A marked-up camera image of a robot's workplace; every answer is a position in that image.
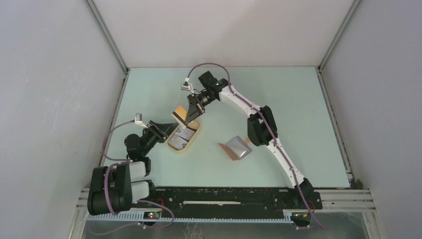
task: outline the wall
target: wall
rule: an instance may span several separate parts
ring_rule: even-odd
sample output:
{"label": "wall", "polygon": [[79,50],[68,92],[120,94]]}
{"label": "wall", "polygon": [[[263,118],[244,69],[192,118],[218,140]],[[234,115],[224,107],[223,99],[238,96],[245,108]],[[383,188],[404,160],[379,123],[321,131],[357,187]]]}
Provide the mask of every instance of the wall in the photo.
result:
{"label": "wall", "polygon": [[420,238],[422,1],[366,0],[324,74],[388,238]]}
{"label": "wall", "polygon": [[82,0],[2,0],[0,32],[0,238],[64,238],[123,74]]}
{"label": "wall", "polygon": [[129,67],[316,66],[353,0],[97,0]]}

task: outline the metal frame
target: metal frame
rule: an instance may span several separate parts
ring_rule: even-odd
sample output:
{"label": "metal frame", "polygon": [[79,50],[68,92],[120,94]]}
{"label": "metal frame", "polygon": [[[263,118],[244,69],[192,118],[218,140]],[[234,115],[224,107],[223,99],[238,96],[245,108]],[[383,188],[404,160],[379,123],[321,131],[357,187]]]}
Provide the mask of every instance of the metal frame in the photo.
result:
{"label": "metal frame", "polygon": [[[114,42],[114,40],[111,37],[110,32],[108,31],[106,24],[104,23],[100,12],[97,9],[97,6],[94,3],[94,0],[84,0],[87,4],[88,9],[93,15],[94,20],[98,24],[105,41],[110,46],[111,50],[114,53],[114,56],[116,57],[117,61],[119,62],[123,72],[124,72],[124,80],[122,87],[119,92],[119,97],[117,99],[115,108],[114,108],[114,114],[110,120],[110,128],[114,125],[116,120],[116,114],[119,110],[121,99],[123,97],[123,92],[126,87],[126,82],[128,78],[128,71],[126,64],[123,61],[123,58],[121,54],[118,51],[118,48]],[[353,4],[351,5],[347,15],[345,16],[338,32],[336,33],[330,47],[328,48],[326,54],[324,55],[321,64],[316,67],[316,73],[318,75],[318,80],[321,86],[322,94],[324,96],[327,110],[330,115],[330,119],[333,125],[334,133],[337,138],[337,143],[340,148],[340,152],[342,155],[342,159],[344,162],[345,170],[348,175],[349,181],[353,185],[354,180],[357,179],[355,175],[355,167],[353,165],[352,160],[350,160],[348,153],[347,153],[347,147],[343,141],[342,131],[340,128],[340,125],[338,123],[338,120],[336,118],[335,108],[333,106],[333,103],[330,98],[329,89],[325,83],[324,77],[323,77],[323,69],[326,66],[328,60],[330,59],[334,49],[336,48],[339,39],[342,37],[346,27],[348,26],[349,22],[353,18],[356,10],[360,6],[362,0],[355,0]],[[99,165],[103,165],[104,160],[102,157],[100,158]],[[87,199],[88,199],[88,191],[89,188],[84,188],[81,191],[78,203],[75,208],[74,216],[71,221],[71,225],[69,228],[67,239],[81,239],[82,234],[85,227],[86,220],[94,219],[88,214],[87,210]],[[375,205],[372,200],[372,196],[369,190],[354,190],[354,189],[316,189],[317,192],[321,194],[321,200],[323,209],[317,210],[318,212],[361,212],[368,238],[369,239],[384,239],[385,235],[382,229],[382,225],[380,223],[378,214],[375,209]],[[285,213],[288,215],[289,213],[293,212],[300,212],[301,210],[285,210]],[[113,217],[105,217],[102,218],[102,220],[111,220],[111,221],[121,221],[121,220],[127,220],[123,219],[124,217],[120,218],[113,218]]]}

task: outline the white tabletop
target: white tabletop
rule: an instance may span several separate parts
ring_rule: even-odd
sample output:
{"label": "white tabletop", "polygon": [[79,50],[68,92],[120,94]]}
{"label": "white tabletop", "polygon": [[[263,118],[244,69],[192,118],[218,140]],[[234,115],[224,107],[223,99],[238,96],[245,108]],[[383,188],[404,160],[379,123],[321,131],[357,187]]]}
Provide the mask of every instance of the white tabletop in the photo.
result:
{"label": "white tabletop", "polygon": [[[202,87],[198,76],[210,70],[218,79],[222,69],[197,68],[190,82]],[[296,167],[314,187],[349,187],[344,164],[314,67],[229,67],[231,82],[253,103],[268,105],[278,135]],[[132,68],[118,111],[116,124],[142,113],[144,121],[175,122],[171,113],[181,105],[188,108],[180,84],[189,68]],[[239,135],[247,136],[246,118],[222,102],[206,106],[199,117],[201,131],[184,153],[156,144],[149,152],[152,161],[147,177],[156,186],[191,187],[286,187],[276,159],[263,146],[250,144],[252,152],[232,161],[218,143]],[[110,140],[108,155],[125,158],[124,138],[142,135],[135,124],[117,129]]]}

